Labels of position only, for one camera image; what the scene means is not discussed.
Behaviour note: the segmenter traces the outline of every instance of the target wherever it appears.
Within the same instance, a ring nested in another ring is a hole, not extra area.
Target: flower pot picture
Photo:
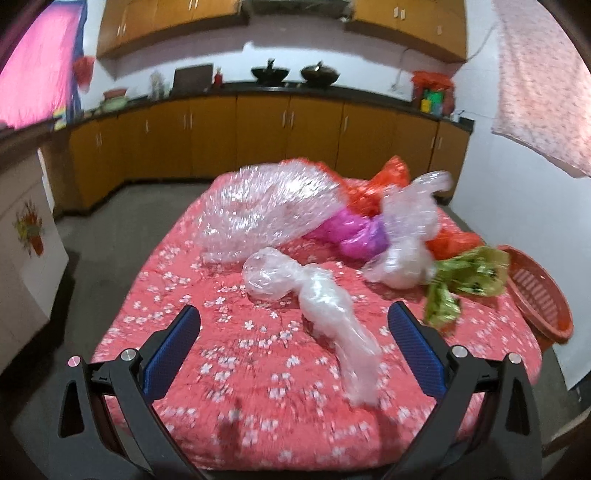
[[[43,254],[43,221],[37,212],[37,205],[30,200],[25,202],[22,211],[17,212],[14,227],[18,233],[18,240],[29,256],[31,251],[34,251],[40,257]]]

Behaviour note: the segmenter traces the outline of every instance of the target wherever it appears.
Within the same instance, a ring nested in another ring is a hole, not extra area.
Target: laundry basket
[[[566,343],[573,334],[573,317],[564,295],[548,272],[525,253],[498,247],[511,257],[507,290],[529,324],[542,352]]]

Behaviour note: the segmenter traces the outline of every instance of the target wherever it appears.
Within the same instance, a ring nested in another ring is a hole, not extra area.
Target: curtain
[[[493,133],[566,171],[591,176],[591,73],[536,0],[494,0],[500,19],[499,108]]]
[[[86,13],[86,0],[57,1],[37,17],[0,72],[0,120],[21,128],[80,109],[72,65]]]

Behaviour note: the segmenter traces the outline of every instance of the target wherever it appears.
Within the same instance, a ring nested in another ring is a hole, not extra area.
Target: floor
[[[63,343],[29,368],[24,378],[0,382],[0,413],[41,469],[48,464],[46,438],[50,432],[44,413],[51,404],[50,385],[55,366],[63,365],[74,354],[90,359],[142,264],[206,187],[205,184],[129,186],[91,216],[68,217],[58,222],[76,281]],[[543,440],[581,411],[577,394],[567,392],[564,387],[552,350],[544,355],[534,394]]]

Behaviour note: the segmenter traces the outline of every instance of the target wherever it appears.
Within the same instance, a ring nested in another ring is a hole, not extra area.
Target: wall
[[[105,0],[88,5],[85,53],[96,53],[96,42]],[[251,67],[276,59],[276,66],[289,68],[287,80],[301,81],[300,70],[323,60],[340,72],[337,85],[394,95],[410,100],[413,70],[442,72],[438,60],[409,50],[404,54],[399,87],[391,90],[399,72],[404,48],[376,38],[346,33],[338,20],[315,17],[254,17],[248,27],[202,32],[162,42],[118,61],[97,62],[82,107],[94,108],[102,92],[115,86],[130,88],[128,96],[148,93],[149,76],[158,69],[172,84],[179,67],[213,63],[222,68],[224,80],[254,80]]]
[[[497,18],[491,0],[466,0],[466,7],[472,55]],[[555,351],[571,388],[591,370],[591,179],[572,178],[532,150],[491,134],[499,96],[497,29],[454,81],[457,107],[476,124],[451,207],[487,242],[532,256],[562,289],[575,330]]]

